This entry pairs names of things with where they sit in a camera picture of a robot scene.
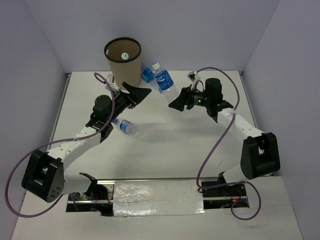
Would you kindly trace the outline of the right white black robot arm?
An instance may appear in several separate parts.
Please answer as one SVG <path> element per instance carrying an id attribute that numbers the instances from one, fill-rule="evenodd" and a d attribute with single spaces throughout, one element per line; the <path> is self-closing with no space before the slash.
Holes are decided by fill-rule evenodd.
<path id="1" fill-rule="evenodd" d="M 225 127 L 223 136 L 231 133 L 242 144 L 240 163 L 217 178 L 218 192 L 228 196 L 235 184 L 253 180 L 280 170 L 278 141 L 272 132 L 265 133 L 254 127 L 237 112 L 236 108 L 223 99 L 222 84 L 217 78 L 208 78 L 203 91 L 196 84 L 181 89 L 179 96 L 169 105 L 170 108 L 184 111 L 194 106 L 204 107 L 209 117 Z"/>

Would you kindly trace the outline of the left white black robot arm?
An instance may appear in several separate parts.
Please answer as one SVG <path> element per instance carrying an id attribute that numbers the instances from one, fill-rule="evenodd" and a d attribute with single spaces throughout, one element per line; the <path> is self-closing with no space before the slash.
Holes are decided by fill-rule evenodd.
<path id="1" fill-rule="evenodd" d="M 150 88 L 122 84 L 126 92 L 111 89 L 94 101 L 90 120 L 71 140 L 46 152 L 34 151 L 29 158 L 21 186 L 47 203 L 60 195 L 80 193 L 86 199 L 98 194 L 97 179 L 88 173 L 66 174 L 66 169 L 88 150 L 102 143 L 112 132 L 112 122 L 125 109 L 133 109 L 150 93 Z"/>

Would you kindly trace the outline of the green label clear bottle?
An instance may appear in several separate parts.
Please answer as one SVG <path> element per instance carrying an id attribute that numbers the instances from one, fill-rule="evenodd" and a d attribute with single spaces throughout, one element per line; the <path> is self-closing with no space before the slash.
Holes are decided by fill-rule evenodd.
<path id="1" fill-rule="evenodd" d="M 130 55 L 129 55 L 128 53 L 126 53 L 126 52 L 123 52 L 123 53 L 121 54 L 121 58 L 122 58 L 124 61 L 127 61 L 127 60 L 129 60 Z"/>

